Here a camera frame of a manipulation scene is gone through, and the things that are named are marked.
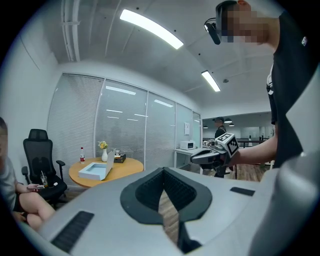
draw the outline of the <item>vase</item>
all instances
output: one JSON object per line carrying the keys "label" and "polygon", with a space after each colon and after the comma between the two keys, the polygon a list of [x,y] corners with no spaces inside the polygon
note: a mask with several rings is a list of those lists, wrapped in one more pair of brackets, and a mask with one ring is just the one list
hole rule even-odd
{"label": "vase", "polygon": [[107,159],[108,159],[107,150],[104,149],[103,152],[102,152],[101,160],[102,160],[102,162],[106,162]]}

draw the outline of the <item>person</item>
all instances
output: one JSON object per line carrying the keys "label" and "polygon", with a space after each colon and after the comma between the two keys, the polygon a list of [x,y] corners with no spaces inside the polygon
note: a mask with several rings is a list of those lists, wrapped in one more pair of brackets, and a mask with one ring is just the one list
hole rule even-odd
{"label": "person", "polygon": [[37,193],[38,184],[28,186],[17,182],[8,153],[8,128],[0,117],[0,190],[13,217],[38,230],[55,210]]}
{"label": "person", "polygon": [[257,146],[240,149],[229,165],[275,160],[274,167],[278,168],[302,152],[286,113],[308,85],[318,61],[311,54],[308,38],[286,11],[278,18],[258,16],[244,0],[224,1],[215,10],[217,31],[223,38],[226,36],[230,42],[240,37],[251,44],[268,45],[273,52],[266,90],[275,134]]}
{"label": "person", "polygon": [[214,138],[218,138],[219,136],[225,134],[227,132],[226,127],[224,126],[225,119],[222,116],[219,116],[215,119],[214,121],[214,126],[217,127],[217,130],[214,134]]}

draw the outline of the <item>armrest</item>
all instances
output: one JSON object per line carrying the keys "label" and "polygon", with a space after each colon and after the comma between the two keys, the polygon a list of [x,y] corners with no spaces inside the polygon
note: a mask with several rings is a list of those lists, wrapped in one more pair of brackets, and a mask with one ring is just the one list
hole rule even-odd
{"label": "armrest", "polygon": [[26,166],[22,167],[21,172],[23,175],[28,175],[28,167]]}
{"label": "armrest", "polygon": [[21,172],[25,176],[26,183],[30,184],[30,180],[28,177],[28,167],[26,167],[26,166],[22,167]]}
{"label": "armrest", "polygon": [[58,165],[60,165],[60,166],[65,166],[66,164],[65,164],[65,162],[63,162],[63,161],[61,161],[61,160],[57,160],[57,161],[55,161]]}
{"label": "armrest", "polygon": [[62,181],[64,181],[64,176],[62,174],[62,166],[65,166],[65,162],[61,161],[61,160],[57,160],[55,161],[58,165],[59,165],[59,169],[60,169],[60,178]]}

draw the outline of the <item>round table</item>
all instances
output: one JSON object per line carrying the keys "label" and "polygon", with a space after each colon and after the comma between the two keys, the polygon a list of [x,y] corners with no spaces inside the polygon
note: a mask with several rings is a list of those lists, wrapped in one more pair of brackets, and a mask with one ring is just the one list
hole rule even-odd
{"label": "round table", "polygon": [[95,185],[123,178],[131,174],[140,173],[144,170],[144,165],[140,161],[127,157],[123,163],[115,162],[111,171],[103,180],[80,178],[78,172],[92,162],[106,164],[106,162],[101,161],[101,157],[86,158],[84,163],[81,163],[80,161],[76,162],[69,169],[70,178],[81,187],[91,188]]}

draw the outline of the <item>office chair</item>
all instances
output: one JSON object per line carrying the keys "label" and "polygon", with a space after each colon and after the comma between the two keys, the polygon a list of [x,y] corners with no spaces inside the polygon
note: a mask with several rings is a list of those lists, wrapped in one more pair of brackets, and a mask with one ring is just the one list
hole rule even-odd
{"label": "office chair", "polygon": [[[48,187],[39,190],[39,195],[46,201],[49,200],[50,204],[55,205],[59,202],[59,197],[64,194],[67,189],[62,174],[62,166],[66,164],[61,160],[56,161],[60,168],[60,179],[56,175],[56,170],[52,163],[53,143],[48,139],[48,134],[45,130],[31,129],[29,137],[23,141],[23,147],[29,165],[31,182],[34,184],[42,184],[42,171],[48,179]],[[26,182],[30,184],[27,166],[22,167],[22,174],[25,176]]]}

